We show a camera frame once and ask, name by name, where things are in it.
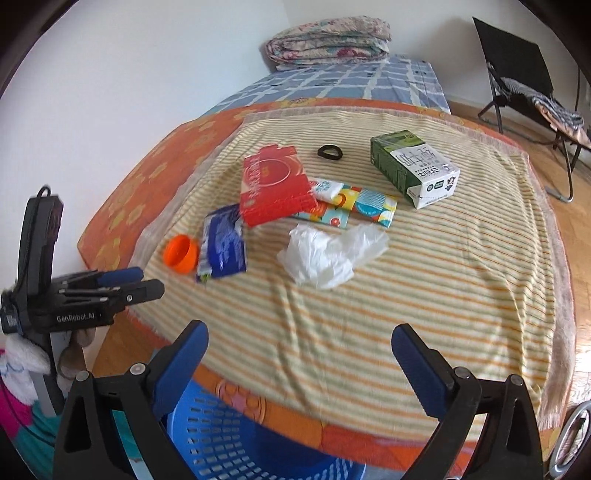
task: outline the folded quilt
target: folded quilt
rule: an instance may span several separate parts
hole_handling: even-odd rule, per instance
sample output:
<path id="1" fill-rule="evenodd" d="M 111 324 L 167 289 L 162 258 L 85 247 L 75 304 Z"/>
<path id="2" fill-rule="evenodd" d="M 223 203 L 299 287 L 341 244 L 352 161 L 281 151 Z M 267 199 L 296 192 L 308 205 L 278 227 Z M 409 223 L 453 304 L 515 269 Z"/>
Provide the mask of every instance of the folded quilt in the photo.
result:
<path id="1" fill-rule="evenodd" d="M 278 70 L 388 57 L 390 25 L 366 16 L 334 18 L 288 28 L 267 42 Z"/>

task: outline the red box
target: red box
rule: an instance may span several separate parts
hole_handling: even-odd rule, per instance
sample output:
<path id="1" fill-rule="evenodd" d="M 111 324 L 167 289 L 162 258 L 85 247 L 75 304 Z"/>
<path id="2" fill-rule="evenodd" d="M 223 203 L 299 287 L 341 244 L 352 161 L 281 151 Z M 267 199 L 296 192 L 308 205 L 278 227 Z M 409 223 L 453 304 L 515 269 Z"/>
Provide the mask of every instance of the red box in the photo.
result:
<path id="1" fill-rule="evenodd" d="M 317 207 L 295 147 L 268 145 L 244 159 L 240 214 L 260 225 Z"/>

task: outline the black chair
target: black chair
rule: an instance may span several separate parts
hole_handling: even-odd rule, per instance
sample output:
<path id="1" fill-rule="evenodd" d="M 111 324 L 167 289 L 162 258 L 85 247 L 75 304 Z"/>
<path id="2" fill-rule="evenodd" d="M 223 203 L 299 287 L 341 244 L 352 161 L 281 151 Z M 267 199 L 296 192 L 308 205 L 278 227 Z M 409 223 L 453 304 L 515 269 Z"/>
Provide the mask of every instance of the black chair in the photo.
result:
<path id="1" fill-rule="evenodd" d="M 477 18 L 473 18 L 480 37 L 480 44 L 482 45 L 482 51 L 486 59 L 486 66 L 488 68 L 489 81 L 491 84 L 492 100 L 491 102 L 478 113 L 478 118 L 486 123 L 491 123 L 482 118 L 482 116 L 495 107 L 496 110 L 496 126 L 499 128 L 499 133 L 503 133 L 503 123 L 501 117 L 501 108 L 509 107 L 534 122 L 546 127 L 554 132 L 548 121 L 537 111 L 537 109 L 529 102 L 524 96 L 517 93 L 509 92 L 509 89 L 503 82 L 502 77 L 511 78 L 518 82 L 527 85 L 530 88 L 546 95 L 549 98 L 554 99 L 554 87 L 548 67 L 544 61 L 544 57 L 540 51 L 540 48 L 535 43 L 524 40 L 523 38 L 517 37 L 509 32 L 500 30 L 491 25 L 484 23 Z M 505 90 L 505 92 L 498 92 L 497 86 Z M 579 75 L 579 88 L 577 89 L 577 101 L 575 109 L 578 107 L 580 93 L 580 75 Z M 569 188 L 570 194 L 568 197 L 563 196 L 560 192 L 546 187 L 546 192 L 552 195 L 558 200 L 565 203 L 570 203 L 573 200 L 573 178 L 572 172 L 574 166 L 579 159 L 579 154 L 583 147 L 577 142 L 573 141 L 567 135 L 558 132 L 556 138 L 550 142 L 539 142 L 532 138 L 526 137 L 519 132 L 514 133 L 526 138 L 527 140 L 534 143 L 543 143 L 544 145 L 552 145 L 556 149 L 558 144 L 562 144 L 562 153 L 566 158 L 566 170 L 569 175 Z M 566 148 L 566 142 L 571 142 L 577 145 L 576 152 L 573 158 L 570 158 L 569 151 Z"/>

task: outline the blue plastic basket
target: blue plastic basket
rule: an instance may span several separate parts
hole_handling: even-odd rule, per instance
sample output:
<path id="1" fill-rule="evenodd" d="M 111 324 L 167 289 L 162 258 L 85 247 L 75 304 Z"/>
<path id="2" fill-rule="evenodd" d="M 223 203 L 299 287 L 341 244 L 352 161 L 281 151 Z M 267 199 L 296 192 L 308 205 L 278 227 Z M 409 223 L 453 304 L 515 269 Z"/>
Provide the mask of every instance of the blue plastic basket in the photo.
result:
<path id="1" fill-rule="evenodd" d="M 361 480 L 365 465 L 293 442 L 191 381 L 168 434 L 200 480 Z"/>

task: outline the robotic arm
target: robotic arm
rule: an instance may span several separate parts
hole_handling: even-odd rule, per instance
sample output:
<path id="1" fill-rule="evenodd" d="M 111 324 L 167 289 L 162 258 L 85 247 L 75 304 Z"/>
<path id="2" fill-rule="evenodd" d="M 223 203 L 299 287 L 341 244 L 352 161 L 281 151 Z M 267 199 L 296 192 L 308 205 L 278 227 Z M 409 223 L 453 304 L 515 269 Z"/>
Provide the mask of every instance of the robotic arm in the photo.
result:
<path id="1" fill-rule="evenodd" d="M 51 278 L 53 249 L 63 204 L 44 186 L 29 199 L 22 224 L 18 277 L 2 293 L 0 323 L 6 334 L 17 333 L 43 349 L 50 373 L 31 373 L 46 416 L 59 415 L 67 391 L 57 383 L 61 353 L 74 330 L 111 325 L 113 316 L 129 305 L 156 300 L 164 294 L 159 280 L 142 281 L 140 268 L 112 272 L 86 271 Z"/>

